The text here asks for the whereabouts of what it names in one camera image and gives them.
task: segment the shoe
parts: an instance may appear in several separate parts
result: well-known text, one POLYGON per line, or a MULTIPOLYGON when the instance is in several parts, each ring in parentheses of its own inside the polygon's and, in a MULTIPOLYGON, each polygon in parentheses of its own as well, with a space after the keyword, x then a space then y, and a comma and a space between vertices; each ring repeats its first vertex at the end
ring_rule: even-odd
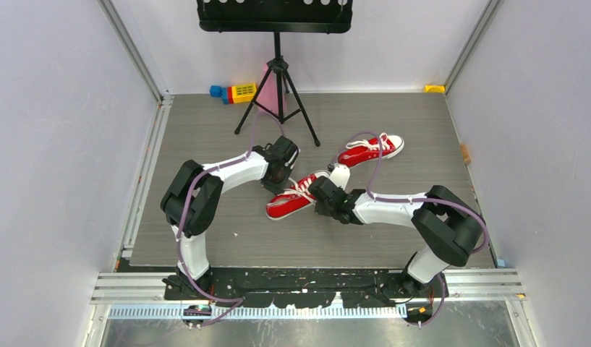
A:
MULTIPOLYGON (((397 135, 387 135, 384 132, 380 134, 380 140, 383 144, 383 160, 396 156, 404 149, 404 139, 397 135)), ((371 140, 353 141, 349 142, 346 145, 346 151, 338 156, 338 163, 352 168, 365 161, 375 160, 379 153, 378 141, 375 137, 371 140)))
POLYGON ((316 199, 308 192, 308 187, 317 178, 323 176, 329 177, 329 172, 325 170, 316 171, 297 182, 289 177, 289 180, 294 185, 270 200, 265 206, 265 214, 271 220, 281 220, 292 213, 314 205, 316 199))

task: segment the wooden block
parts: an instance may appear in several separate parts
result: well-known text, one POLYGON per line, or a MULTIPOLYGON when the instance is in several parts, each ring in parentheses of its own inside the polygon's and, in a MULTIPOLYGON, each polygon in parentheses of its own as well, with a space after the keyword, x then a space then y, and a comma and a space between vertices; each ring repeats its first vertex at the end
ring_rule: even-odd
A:
POLYGON ((459 145, 459 149, 462 151, 462 158, 464 159, 464 163, 467 165, 472 162, 472 159, 469 157, 469 151, 467 150, 467 146, 465 143, 459 145))

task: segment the white shoelace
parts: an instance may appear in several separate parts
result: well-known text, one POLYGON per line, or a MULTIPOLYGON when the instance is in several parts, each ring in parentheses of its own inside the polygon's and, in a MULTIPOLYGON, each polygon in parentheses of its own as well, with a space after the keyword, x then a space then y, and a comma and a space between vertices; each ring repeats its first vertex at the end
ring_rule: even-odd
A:
MULTIPOLYGON (((391 149, 391 146, 387 143, 387 133, 384 132, 382 134, 380 134, 380 141, 383 143, 383 153, 389 149, 391 149)), ((355 148, 358 146, 363 146, 366 147, 368 150, 379 150, 380 146, 378 145, 378 143, 376 145, 371 145, 370 141, 368 140, 359 140, 359 141, 353 141, 353 142, 349 142, 346 144, 346 148, 347 149, 351 149, 351 148, 355 148)))
POLYGON ((312 179, 309 177, 305 179, 301 184, 298 184, 297 181, 289 177, 289 180, 293 182, 295 189, 285 189, 283 194, 294 194, 299 195, 300 197, 305 197, 311 203, 316 203, 316 200, 309 197, 308 194, 308 187, 312 184, 312 179))

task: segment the gray floor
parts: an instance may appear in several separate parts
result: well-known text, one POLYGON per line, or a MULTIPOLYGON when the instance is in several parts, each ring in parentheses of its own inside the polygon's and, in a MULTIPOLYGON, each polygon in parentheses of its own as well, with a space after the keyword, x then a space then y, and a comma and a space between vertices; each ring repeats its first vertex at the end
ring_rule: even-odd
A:
MULTIPOLYGON (((302 100, 321 141, 315 147, 304 119, 284 125, 301 149, 292 177, 325 168, 343 142, 362 130, 398 134, 404 150, 383 162, 374 185, 384 194, 426 192, 434 184, 474 204, 448 108, 440 94, 303 94, 302 100)), ((289 95, 290 109, 295 107, 289 95)), ((175 265, 174 235, 159 202, 183 162, 215 163, 243 153, 250 141, 252 117, 240 135, 233 131, 245 104, 223 105, 208 95, 178 95, 156 164, 147 205, 135 242, 133 265, 175 265)), ((274 142, 276 123, 260 116, 256 145, 274 142)), ((348 189, 365 188, 372 163, 351 171, 348 189)), ((425 246, 414 229, 383 224, 343 226, 313 213, 313 208, 272 221, 265 204, 272 194, 250 182, 222 196, 208 229, 212 265, 276 267, 402 267, 425 246)), ((492 267, 489 252, 471 257, 468 267, 492 267)))

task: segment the music stand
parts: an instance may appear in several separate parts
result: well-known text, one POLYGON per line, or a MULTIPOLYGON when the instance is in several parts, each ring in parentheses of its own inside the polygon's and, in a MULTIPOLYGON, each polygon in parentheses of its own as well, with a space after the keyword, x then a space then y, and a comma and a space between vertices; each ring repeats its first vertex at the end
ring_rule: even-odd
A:
POLYGON ((280 33, 345 33, 351 27, 353 0, 324 0, 323 2, 328 2, 327 4, 322 4, 321 0, 312 0, 311 4, 306 4, 304 0, 239 1, 241 2, 238 2, 238 0, 227 0, 223 3, 219 0, 209 0, 208 2, 197 0, 197 14, 200 18, 200 27, 205 31, 219 33, 223 31, 260 31, 272 32, 274 34, 274 59, 268 61, 268 71, 263 75, 259 88, 257 88, 255 96, 250 101, 234 133, 239 134, 252 106, 257 105, 270 115, 276 117, 281 124, 299 112, 302 112, 315 145, 317 147, 320 146, 320 141, 316 136, 312 123, 310 123, 310 119, 302 104, 302 100, 299 98, 297 89, 295 89, 293 80, 287 70, 289 65, 281 55, 280 33), (271 72, 276 74, 278 114, 275 114, 257 102, 259 92, 268 80, 271 72), (288 86, 291 87, 293 96, 299 106, 296 111, 291 112, 288 116, 284 115, 282 99, 283 83, 287 92, 289 91, 288 86))

